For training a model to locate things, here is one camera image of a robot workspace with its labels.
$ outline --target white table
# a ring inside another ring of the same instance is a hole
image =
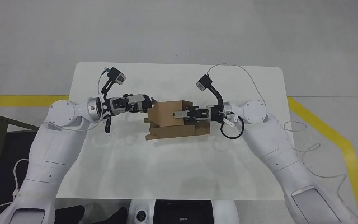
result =
[[[157,101],[216,104],[209,90],[201,92],[195,86],[211,66],[188,64],[82,62],[76,66],[70,100],[82,102],[97,97],[97,80],[104,67],[116,67],[127,76],[122,86],[113,86],[108,97],[144,93]],[[245,68],[256,81],[269,111],[281,124],[290,120],[282,70]],[[218,66],[210,76],[224,101],[260,99],[250,78],[238,67]],[[103,123],[89,131],[57,197],[283,200],[273,174],[242,138],[224,138],[219,124],[211,124],[208,136],[146,141],[149,125],[144,124],[145,117],[140,113],[120,114],[112,119],[110,134],[104,132]],[[229,134],[237,134],[228,129]]]

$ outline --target cardboard box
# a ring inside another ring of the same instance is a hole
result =
[[[192,102],[180,100],[154,103],[153,107],[148,109],[148,118],[144,119],[145,123],[150,123],[150,134],[147,134],[145,139],[153,140],[210,134],[210,123],[207,121],[185,124],[183,118],[173,117],[174,111],[183,110],[185,106],[192,106]]]

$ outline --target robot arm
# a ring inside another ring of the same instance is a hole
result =
[[[53,103],[31,145],[25,180],[15,200],[0,214],[0,223],[54,223],[57,192],[81,151],[90,124],[100,122],[101,117],[108,121],[121,113],[146,112],[151,107],[144,94],[126,94],[104,103],[99,98],[82,104],[66,100]]]
[[[204,91],[209,89],[218,99],[218,104],[199,108],[193,106],[176,111],[174,117],[186,122],[207,120],[236,126],[251,151],[273,173],[285,196],[286,206],[296,223],[355,223],[348,209],[337,195],[326,191],[297,158],[291,139],[271,115],[266,105],[258,100],[237,106],[223,102],[220,94],[212,87],[209,76],[204,75],[196,84]]]

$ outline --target cable wire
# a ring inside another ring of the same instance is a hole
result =
[[[237,139],[237,138],[242,136],[242,134],[244,133],[244,129],[245,129],[245,123],[244,123],[244,120],[240,116],[238,116],[238,119],[241,121],[241,126],[242,126],[240,134],[238,136],[236,136],[236,137],[230,137],[230,136],[226,135],[224,133],[224,131],[223,131],[223,127],[224,127],[225,122],[222,122],[222,125],[220,126],[220,131],[223,134],[223,136],[225,136],[225,137],[227,137],[229,139]]]
[[[221,63],[221,64],[216,64],[216,65],[212,66],[211,68],[209,68],[209,70],[206,72],[206,74],[209,75],[210,70],[212,70],[212,69],[215,68],[216,66],[236,66],[236,67],[239,67],[239,68],[241,68],[242,70],[244,70],[244,71],[248,74],[248,76],[250,77],[250,79],[251,79],[251,81],[252,81],[252,83],[253,83],[253,85],[254,85],[254,87],[255,87],[257,93],[259,94],[259,96],[261,97],[261,99],[262,99],[264,105],[266,106],[266,101],[265,101],[265,99],[262,97],[260,91],[258,90],[258,88],[257,88],[257,86],[256,86],[256,84],[255,84],[255,81],[253,80],[252,76],[250,75],[250,73],[248,73],[248,71],[247,71],[246,69],[244,69],[242,66],[238,66],[237,64]]]
[[[19,191],[18,181],[17,181],[17,176],[16,176],[16,167],[17,167],[17,164],[18,164],[19,162],[21,162],[21,161],[28,161],[28,159],[22,158],[22,159],[18,160],[18,161],[15,163],[15,166],[13,167],[13,177],[14,177],[14,179],[15,179],[15,190],[14,190],[13,193],[12,193],[12,201],[15,200],[16,195],[17,195],[17,193],[18,193],[18,191]],[[12,203],[12,202],[7,202],[7,203],[5,203],[5,204],[0,204],[0,207],[5,206],[5,205],[7,205],[7,204],[11,204],[11,203]]]
[[[0,207],[2,207],[2,206],[5,206],[5,205],[7,205],[7,204],[11,204],[12,202],[8,202],[8,203],[5,203],[5,204],[0,204]]]

